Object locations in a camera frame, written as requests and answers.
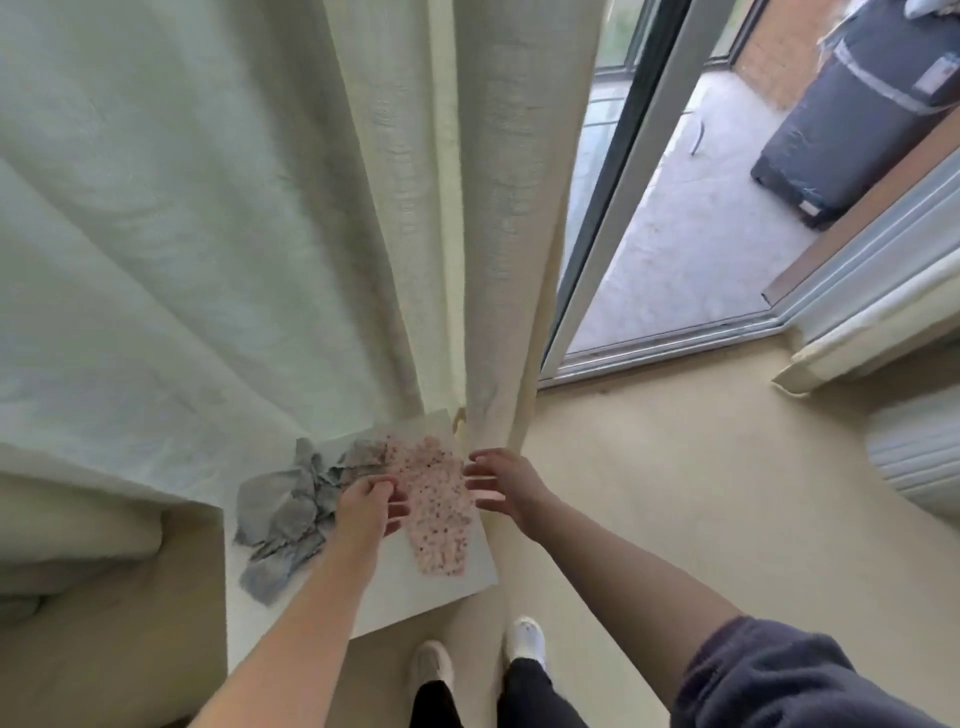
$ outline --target leg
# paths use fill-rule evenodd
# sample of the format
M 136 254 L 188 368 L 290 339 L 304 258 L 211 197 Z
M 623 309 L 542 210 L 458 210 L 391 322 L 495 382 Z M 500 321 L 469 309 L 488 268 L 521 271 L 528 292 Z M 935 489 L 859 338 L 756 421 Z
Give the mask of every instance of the leg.
M 423 643 L 410 663 L 410 728 L 463 728 L 453 703 L 453 663 L 442 643 Z
M 414 698 L 410 728 L 464 728 L 453 704 L 453 693 L 443 680 L 420 686 Z
M 587 728 L 573 706 L 557 695 L 543 665 L 545 640 L 540 626 L 521 617 L 508 634 L 503 693 L 496 704 L 498 728 Z

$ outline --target shoe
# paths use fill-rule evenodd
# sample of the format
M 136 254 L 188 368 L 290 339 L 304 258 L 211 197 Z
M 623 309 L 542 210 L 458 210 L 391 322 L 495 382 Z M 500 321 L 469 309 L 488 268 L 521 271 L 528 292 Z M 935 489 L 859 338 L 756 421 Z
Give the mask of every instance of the shoe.
M 541 667 L 546 667 L 546 638 L 540 625 L 531 617 L 517 619 L 507 631 L 503 655 L 507 660 L 507 667 L 521 657 L 536 660 Z
M 426 683 L 443 680 L 453 692 L 453 661 L 446 647 L 437 640 L 428 640 L 417 648 L 410 661 L 407 675 L 407 690 L 410 702 L 417 697 L 417 691 Z

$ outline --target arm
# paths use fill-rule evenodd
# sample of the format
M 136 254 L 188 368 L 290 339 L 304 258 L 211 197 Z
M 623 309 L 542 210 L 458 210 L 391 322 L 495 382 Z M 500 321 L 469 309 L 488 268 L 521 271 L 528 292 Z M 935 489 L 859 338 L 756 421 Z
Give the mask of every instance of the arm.
M 283 615 L 214 693 L 195 728 L 326 721 L 353 621 L 376 568 L 382 536 L 409 513 L 386 475 L 360 478 L 340 496 L 337 527 L 324 557 Z
M 554 496 L 530 462 L 478 450 L 464 468 L 479 508 L 514 519 L 543 546 L 667 707 L 700 646 L 740 611 L 710 587 L 612 534 Z

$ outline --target white curtain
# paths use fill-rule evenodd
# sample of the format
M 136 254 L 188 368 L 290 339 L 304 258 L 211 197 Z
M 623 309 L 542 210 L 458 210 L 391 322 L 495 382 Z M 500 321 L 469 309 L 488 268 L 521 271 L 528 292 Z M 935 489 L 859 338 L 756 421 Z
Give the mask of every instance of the white curtain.
M 517 444 L 602 11 L 7 0 L 0 471 L 219 504 L 440 407 Z

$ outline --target floor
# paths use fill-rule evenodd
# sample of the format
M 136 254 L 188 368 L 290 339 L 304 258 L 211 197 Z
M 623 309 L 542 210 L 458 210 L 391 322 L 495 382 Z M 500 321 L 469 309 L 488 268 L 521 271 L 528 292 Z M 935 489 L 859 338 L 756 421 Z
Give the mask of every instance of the floor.
M 778 340 L 547 394 L 525 453 L 578 508 L 754 614 L 834 635 L 880 686 L 960 723 L 960 535 L 869 464 L 851 388 L 790 399 Z M 328 725 L 405 726 L 406 661 L 446 641 L 464 724 L 493 726 L 499 640 L 536 616 L 550 670 L 588 724 L 666 711 L 546 554 L 487 523 L 501 585 L 355 640 Z
M 591 93 L 564 254 L 610 146 L 625 84 Z M 782 114 L 738 76 L 707 71 L 638 206 L 571 352 L 765 310 L 764 288 L 813 242 L 793 210 L 750 177 Z M 704 124 L 704 136 L 691 155 Z

